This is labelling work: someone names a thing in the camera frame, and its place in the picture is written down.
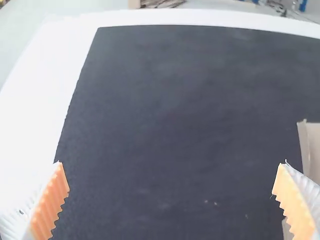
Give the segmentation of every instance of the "black fabric surface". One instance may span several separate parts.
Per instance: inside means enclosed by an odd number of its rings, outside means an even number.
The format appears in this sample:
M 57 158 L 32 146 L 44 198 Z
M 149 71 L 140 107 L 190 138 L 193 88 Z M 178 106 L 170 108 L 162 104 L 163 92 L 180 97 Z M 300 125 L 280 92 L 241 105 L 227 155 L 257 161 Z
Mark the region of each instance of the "black fabric surface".
M 280 162 L 320 121 L 320 42 L 207 26 L 98 29 L 56 160 L 54 240 L 281 240 Z

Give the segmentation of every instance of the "cardboard box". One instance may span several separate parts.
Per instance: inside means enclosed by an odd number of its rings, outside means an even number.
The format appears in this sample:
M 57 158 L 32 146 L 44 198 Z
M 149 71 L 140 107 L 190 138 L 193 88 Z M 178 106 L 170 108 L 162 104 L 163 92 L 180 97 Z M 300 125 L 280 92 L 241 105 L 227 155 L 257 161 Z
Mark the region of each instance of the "cardboard box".
M 139 9 L 140 8 L 140 0 L 128 0 L 128 8 L 129 9 Z

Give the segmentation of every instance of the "floor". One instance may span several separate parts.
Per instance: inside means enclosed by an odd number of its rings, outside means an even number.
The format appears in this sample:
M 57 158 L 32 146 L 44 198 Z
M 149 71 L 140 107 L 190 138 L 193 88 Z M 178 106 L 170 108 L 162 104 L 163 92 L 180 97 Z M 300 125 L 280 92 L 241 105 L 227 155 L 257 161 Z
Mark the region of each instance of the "floor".
M 320 3 L 309 0 L 304 16 L 291 13 L 291 18 L 320 22 Z M 127 0 L 11 0 L 0 11 L 0 88 L 32 36 L 44 21 L 64 16 L 127 8 Z M 234 0 L 187 0 L 180 8 L 224 9 L 277 15 L 274 10 L 251 2 Z

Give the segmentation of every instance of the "cardboard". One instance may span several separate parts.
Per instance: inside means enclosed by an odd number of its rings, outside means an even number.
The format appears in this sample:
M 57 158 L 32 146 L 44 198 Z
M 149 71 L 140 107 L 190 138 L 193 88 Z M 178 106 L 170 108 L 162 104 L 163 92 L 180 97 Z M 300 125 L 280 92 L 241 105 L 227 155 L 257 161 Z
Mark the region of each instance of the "cardboard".
M 299 135 L 303 174 L 320 185 L 320 123 L 304 119 L 296 124 Z M 287 218 L 282 221 L 283 239 L 292 240 Z
M 140 0 L 128 0 L 128 8 L 129 9 L 139 9 L 140 8 Z

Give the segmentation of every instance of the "orange foam pad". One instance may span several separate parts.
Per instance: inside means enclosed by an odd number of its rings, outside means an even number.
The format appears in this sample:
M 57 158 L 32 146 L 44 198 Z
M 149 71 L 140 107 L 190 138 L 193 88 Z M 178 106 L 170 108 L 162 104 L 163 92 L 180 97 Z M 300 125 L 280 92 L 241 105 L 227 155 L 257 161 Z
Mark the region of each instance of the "orange foam pad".
M 283 164 L 280 163 L 272 194 L 275 200 L 280 202 L 283 215 L 287 216 L 287 223 L 291 226 L 290 232 L 294 234 L 294 240 L 308 240 L 314 234 L 316 225 L 308 206 L 298 186 L 292 179 Z
M 31 218 L 30 230 L 36 240 L 52 237 L 51 230 L 56 227 L 55 221 L 59 219 L 58 213 L 62 212 L 61 205 L 69 191 L 64 167 L 59 162 Z

